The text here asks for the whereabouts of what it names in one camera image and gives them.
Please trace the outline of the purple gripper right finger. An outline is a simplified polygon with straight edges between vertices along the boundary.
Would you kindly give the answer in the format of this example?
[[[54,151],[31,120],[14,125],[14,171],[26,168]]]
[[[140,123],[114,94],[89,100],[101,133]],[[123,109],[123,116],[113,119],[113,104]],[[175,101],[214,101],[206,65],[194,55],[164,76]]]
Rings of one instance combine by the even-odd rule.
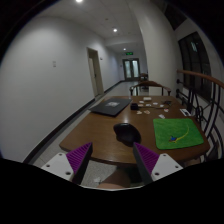
[[[133,144],[133,154],[145,185],[182,169],[168,154],[157,154],[138,143]]]

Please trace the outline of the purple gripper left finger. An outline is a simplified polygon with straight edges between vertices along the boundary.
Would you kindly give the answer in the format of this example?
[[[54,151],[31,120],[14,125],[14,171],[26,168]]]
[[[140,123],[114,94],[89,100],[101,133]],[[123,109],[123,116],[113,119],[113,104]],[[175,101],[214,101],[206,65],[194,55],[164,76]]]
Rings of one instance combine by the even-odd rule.
[[[93,146],[84,144],[68,153],[58,153],[42,169],[80,185],[88,166]]]

